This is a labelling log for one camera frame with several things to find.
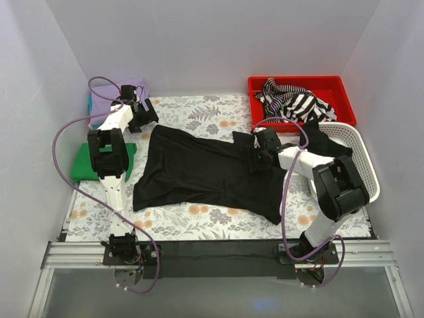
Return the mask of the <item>black t shirt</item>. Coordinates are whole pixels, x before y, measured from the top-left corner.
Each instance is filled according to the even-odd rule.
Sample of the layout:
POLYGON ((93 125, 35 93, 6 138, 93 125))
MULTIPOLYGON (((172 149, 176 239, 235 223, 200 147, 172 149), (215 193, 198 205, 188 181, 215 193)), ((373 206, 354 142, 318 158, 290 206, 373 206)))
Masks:
POLYGON ((152 130, 142 177, 133 188, 132 207, 183 202, 246 209, 269 222, 281 222, 285 170, 253 172, 249 148, 254 137, 233 132, 233 141, 197 138, 180 129, 152 130))

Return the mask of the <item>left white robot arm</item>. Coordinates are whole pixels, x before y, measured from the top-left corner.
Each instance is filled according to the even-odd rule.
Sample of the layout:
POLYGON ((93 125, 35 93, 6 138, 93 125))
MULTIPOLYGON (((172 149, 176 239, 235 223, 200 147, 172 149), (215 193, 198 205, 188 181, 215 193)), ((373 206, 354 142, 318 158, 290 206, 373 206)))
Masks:
POLYGON ((91 167, 103 186, 106 204, 114 211, 109 241, 103 246, 110 250, 110 256, 125 264, 142 266, 146 257, 137 244, 136 230, 123 220, 129 212, 125 180, 130 168, 123 134, 127 129, 140 133, 144 125, 157 123, 158 116, 150 100, 142 100, 137 87, 129 84, 121 86, 111 110, 103 124, 87 135, 91 167))

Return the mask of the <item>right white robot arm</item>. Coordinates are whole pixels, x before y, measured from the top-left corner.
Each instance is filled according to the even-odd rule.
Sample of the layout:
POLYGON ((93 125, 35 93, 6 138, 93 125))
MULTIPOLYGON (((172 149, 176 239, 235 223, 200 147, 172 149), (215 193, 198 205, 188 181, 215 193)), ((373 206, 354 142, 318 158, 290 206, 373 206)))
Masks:
POLYGON ((340 226, 370 201, 370 196, 351 156, 329 154, 331 139, 318 128, 301 127, 299 144, 282 144, 274 129, 252 130, 255 167, 274 166, 286 171, 280 203, 281 222, 286 222, 286 201, 291 176, 297 173, 315 187, 319 212, 302 232, 297 245, 284 250, 295 262, 315 263, 324 255, 340 226))

